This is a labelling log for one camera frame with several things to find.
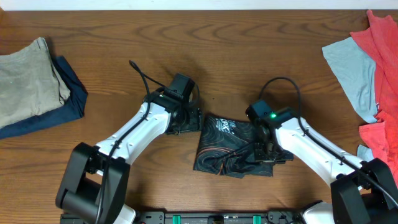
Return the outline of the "black cycling jersey orange print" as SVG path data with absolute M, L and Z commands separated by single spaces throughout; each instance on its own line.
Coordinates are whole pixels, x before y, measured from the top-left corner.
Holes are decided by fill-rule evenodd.
M 290 152 L 266 162 L 255 160 L 261 145 L 255 127 L 244 121 L 205 116 L 193 169 L 242 179 L 245 175 L 273 176 L 273 166 L 294 159 Z

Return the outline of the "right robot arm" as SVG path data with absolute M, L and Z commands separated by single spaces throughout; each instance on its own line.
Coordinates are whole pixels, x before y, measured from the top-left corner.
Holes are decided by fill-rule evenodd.
M 304 223 L 397 223 L 397 186 L 385 162 L 344 151 L 288 108 L 250 106 L 246 115 L 268 155 L 297 156 L 329 186 L 332 202 L 309 206 L 301 213 Z

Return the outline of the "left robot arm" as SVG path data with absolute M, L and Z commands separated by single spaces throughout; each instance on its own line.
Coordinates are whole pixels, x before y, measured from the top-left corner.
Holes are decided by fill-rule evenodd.
M 72 150 L 56 206 L 83 223 L 133 223 L 136 211 L 124 203 L 131 165 L 156 137 L 200 131 L 201 121 L 201 110 L 189 102 L 151 93 L 113 135 Z

